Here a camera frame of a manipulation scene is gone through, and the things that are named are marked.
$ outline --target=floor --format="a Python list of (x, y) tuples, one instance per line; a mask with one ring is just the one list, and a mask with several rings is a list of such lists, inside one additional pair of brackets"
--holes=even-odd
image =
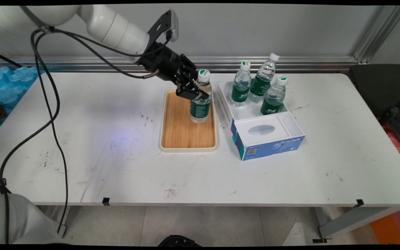
[[(63, 241), (155, 247), (179, 234), (203, 247), (274, 246), (284, 243), (295, 222), (302, 223), (307, 245), (322, 245), (313, 244), (319, 239), (314, 209), (304, 207), (73, 206)], [(328, 244), (378, 241), (366, 225)]]

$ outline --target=wooden tray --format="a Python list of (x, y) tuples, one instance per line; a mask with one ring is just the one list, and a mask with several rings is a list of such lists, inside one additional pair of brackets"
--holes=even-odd
[(204, 123), (191, 120), (191, 102), (180, 98), (176, 89), (169, 89), (165, 96), (165, 113), (160, 133), (163, 152), (211, 152), (216, 149), (217, 136), (213, 100), (208, 119)]

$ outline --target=black object on floor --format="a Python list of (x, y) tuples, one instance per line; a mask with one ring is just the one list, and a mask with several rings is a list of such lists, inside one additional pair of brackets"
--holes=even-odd
[(159, 247), (201, 247), (201, 245), (196, 244), (193, 240), (190, 240), (181, 235), (170, 235), (164, 239)]
[(14, 65), (14, 66), (18, 67), (18, 68), (21, 68), (21, 67), (22, 67), (22, 66), (19, 65), (18, 63), (14, 62), (14, 61), (12, 61), (12, 60), (10, 60), (10, 59), (8, 59), (7, 57), (5, 57), (5, 56), (3, 56), (3, 55), (0, 55), (0, 59), (6, 61), (6, 62), (8, 62), (8, 63), (10, 63), (11, 65)]
[(328, 243), (327, 239), (313, 239), (312, 242), (316, 243)]

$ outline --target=blue box label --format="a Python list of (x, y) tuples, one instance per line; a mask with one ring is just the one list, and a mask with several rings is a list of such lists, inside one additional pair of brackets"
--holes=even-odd
[(304, 138), (305, 136), (299, 136), (282, 141), (275, 141), (275, 142), (250, 146), (246, 149), (243, 160), (260, 158), (268, 155), (274, 155), (280, 152), (296, 150)]
[(237, 135), (237, 128), (235, 127), (234, 119), (232, 119), (231, 132), (233, 136)]

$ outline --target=dark chair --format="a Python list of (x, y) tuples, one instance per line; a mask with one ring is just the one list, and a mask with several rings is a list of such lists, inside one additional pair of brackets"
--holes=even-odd
[(349, 76), (373, 114), (382, 117), (382, 125), (400, 118), (400, 65), (353, 65)]

